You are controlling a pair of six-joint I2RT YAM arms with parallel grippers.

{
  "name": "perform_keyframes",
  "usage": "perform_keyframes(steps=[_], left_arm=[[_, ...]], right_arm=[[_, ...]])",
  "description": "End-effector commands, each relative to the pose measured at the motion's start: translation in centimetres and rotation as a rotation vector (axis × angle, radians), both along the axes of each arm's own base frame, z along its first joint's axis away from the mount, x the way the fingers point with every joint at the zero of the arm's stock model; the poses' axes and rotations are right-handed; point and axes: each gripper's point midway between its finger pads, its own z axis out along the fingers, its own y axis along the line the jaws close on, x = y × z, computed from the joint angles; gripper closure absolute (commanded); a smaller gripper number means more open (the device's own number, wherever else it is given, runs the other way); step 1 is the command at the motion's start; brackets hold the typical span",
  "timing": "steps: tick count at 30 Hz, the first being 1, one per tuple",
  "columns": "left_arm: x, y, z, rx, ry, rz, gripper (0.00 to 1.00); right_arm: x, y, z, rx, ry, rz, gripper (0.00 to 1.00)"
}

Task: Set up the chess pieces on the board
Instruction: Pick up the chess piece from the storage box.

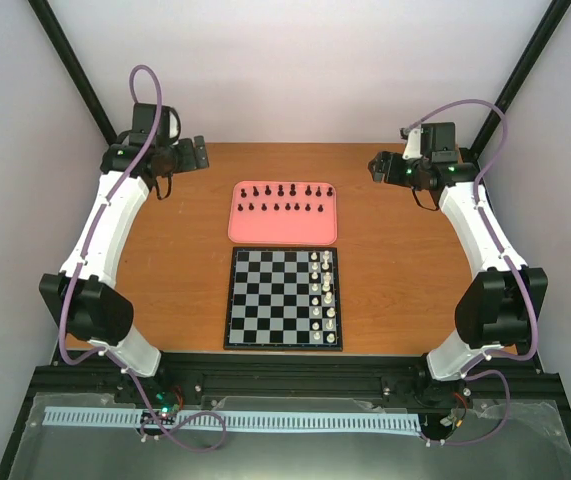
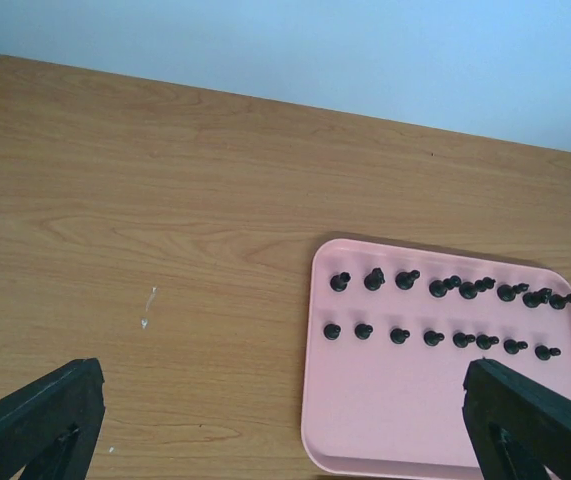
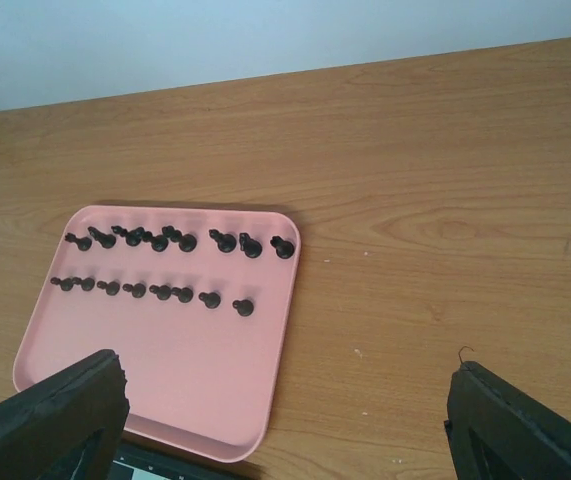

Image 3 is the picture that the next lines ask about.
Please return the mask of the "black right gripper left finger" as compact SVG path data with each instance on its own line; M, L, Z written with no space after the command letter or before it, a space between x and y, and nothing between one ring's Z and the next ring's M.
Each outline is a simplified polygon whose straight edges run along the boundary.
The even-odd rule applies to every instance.
M106 479L129 413L118 355L99 350L0 403L0 479Z

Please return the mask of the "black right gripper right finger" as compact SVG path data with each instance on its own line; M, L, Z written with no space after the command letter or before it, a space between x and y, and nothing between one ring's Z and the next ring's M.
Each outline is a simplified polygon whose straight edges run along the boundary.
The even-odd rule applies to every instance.
M477 362L453 373L444 428L459 479L571 479L571 422Z

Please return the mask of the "black chess king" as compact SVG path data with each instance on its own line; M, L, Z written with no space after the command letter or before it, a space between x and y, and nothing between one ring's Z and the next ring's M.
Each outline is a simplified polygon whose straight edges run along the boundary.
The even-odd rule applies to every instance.
M169 240L163 234L154 235L151 231L144 230L140 237L142 242L157 253L165 251L169 245Z

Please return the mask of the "black chess queen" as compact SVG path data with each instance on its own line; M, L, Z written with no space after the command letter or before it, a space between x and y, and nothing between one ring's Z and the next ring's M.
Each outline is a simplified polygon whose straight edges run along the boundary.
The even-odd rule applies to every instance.
M161 229L162 235L170 242L178 245L178 248L185 253L192 252L197 247L197 239L192 234L183 234L172 225L164 226Z

